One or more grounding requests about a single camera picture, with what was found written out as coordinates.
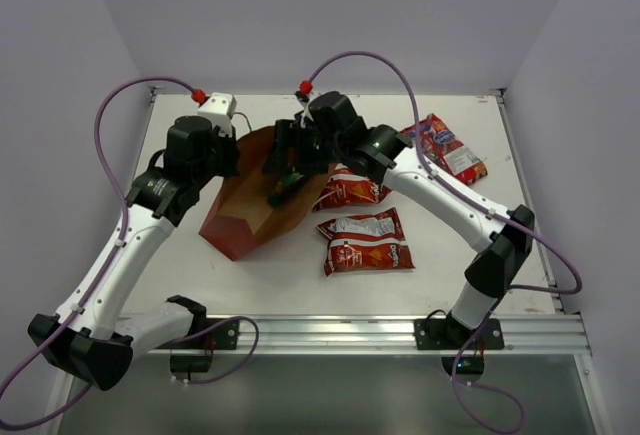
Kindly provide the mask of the green yellow candy packet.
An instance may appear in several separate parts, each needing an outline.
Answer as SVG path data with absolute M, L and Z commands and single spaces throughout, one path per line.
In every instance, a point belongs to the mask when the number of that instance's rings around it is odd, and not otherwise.
M 276 184 L 275 191 L 277 193 L 284 193 L 286 191 L 292 190 L 299 183 L 303 183 L 305 179 L 306 176 L 298 172 L 291 172 L 282 175 Z

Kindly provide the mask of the red Doritos chip bag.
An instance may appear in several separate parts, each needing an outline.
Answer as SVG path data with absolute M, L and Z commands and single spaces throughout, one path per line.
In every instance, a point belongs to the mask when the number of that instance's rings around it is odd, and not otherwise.
M 347 205 L 379 204 L 391 190 L 356 175 L 344 164 L 337 164 L 312 210 L 337 209 Z

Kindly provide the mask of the red brown paper bag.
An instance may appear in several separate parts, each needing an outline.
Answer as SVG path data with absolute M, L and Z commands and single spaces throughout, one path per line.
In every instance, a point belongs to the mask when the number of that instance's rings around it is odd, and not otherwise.
M 266 126 L 238 141 L 239 174 L 225 178 L 199 230 L 201 238 L 232 261 L 294 230 L 312 212 L 330 173 L 313 175 L 284 203 L 273 207 L 268 197 L 280 178 L 265 175 L 274 128 Z

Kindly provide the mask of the red patterned snack bag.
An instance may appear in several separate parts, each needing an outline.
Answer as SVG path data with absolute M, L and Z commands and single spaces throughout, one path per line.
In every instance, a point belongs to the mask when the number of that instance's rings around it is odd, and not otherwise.
M 488 175 L 485 163 L 436 114 L 419 125 L 424 155 L 431 162 L 468 186 Z

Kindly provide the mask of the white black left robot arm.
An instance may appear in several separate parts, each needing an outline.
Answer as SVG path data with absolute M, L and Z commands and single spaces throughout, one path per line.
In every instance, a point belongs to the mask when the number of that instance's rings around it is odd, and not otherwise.
M 38 314 L 28 334 L 54 367 L 101 391 L 112 389 L 132 361 L 171 342 L 201 345 L 203 305 L 169 297 L 157 309 L 121 320 L 125 301 L 156 251 L 215 177 L 237 175 L 235 129 L 227 116 L 183 116 L 168 129 L 125 197 L 113 235 L 74 293 L 50 316 Z

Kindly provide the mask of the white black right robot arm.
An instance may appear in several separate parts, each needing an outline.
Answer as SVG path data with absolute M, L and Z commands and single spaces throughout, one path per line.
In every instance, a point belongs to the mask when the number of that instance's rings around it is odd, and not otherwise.
M 341 163 L 356 175 L 411 199 L 452 228 L 476 253 L 448 314 L 451 344 L 468 347 L 504 298 L 533 247 L 534 213 L 484 199 L 426 160 L 417 138 L 389 125 L 367 126 L 350 99 L 336 91 L 311 100 L 291 119 L 275 122 L 263 171 L 324 174 Z

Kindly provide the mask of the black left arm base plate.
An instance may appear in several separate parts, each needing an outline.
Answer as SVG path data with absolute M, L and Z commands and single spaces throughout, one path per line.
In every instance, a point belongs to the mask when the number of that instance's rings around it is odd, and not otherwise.
M 159 346 L 159 349 L 175 349 L 175 350 L 227 350 L 232 351 L 237 348 L 240 322 L 238 320 L 207 318 L 204 325 L 198 328 L 198 331 L 209 328 L 210 326 L 219 324 L 215 330 L 202 335 L 198 339 L 182 341 L 178 343 L 165 343 Z

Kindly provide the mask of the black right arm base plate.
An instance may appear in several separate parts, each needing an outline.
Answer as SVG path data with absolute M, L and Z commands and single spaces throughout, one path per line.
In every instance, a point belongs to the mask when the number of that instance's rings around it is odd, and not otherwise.
M 468 329 L 441 309 L 413 320 L 418 350 L 458 350 L 470 341 L 469 349 L 503 350 L 505 342 L 497 318 L 489 318 L 476 329 Z

